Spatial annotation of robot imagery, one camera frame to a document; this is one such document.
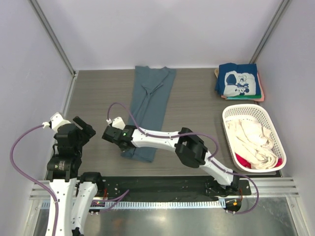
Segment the grey-blue t shirt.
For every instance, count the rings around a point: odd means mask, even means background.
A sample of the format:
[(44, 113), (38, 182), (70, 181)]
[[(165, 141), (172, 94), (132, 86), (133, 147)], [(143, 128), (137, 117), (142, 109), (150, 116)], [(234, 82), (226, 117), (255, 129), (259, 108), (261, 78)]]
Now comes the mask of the grey-blue t shirt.
[(176, 77), (176, 69), (135, 67), (135, 80), (130, 111), (144, 129), (162, 129), (168, 99)]

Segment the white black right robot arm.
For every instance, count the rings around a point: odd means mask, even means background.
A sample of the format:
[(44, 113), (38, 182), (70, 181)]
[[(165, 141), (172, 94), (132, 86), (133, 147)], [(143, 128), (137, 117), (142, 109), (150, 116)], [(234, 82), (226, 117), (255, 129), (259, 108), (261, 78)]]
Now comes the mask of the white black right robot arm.
[(201, 134), (183, 127), (181, 131), (161, 132), (134, 125), (118, 128), (108, 125), (102, 139), (116, 144), (121, 151), (132, 148), (157, 148), (176, 153), (181, 163), (189, 168), (200, 168), (213, 179), (210, 188), (220, 196), (232, 195), (240, 188), (235, 172), (219, 162), (200, 138)]

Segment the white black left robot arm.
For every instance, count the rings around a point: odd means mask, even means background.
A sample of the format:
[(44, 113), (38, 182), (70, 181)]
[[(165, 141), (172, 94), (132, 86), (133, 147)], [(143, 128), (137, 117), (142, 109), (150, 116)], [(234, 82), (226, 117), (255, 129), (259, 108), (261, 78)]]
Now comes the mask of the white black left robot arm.
[(54, 196), (50, 200), (46, 235), (82, 236), (93, 198), (104, 192), (100, 173), (78, 174), (83, 146), (96, 131), (79, 117), (68, 121), (60, 113), (55, 113), (49, 124), (57, 142), (47, 164), (46, 179)]

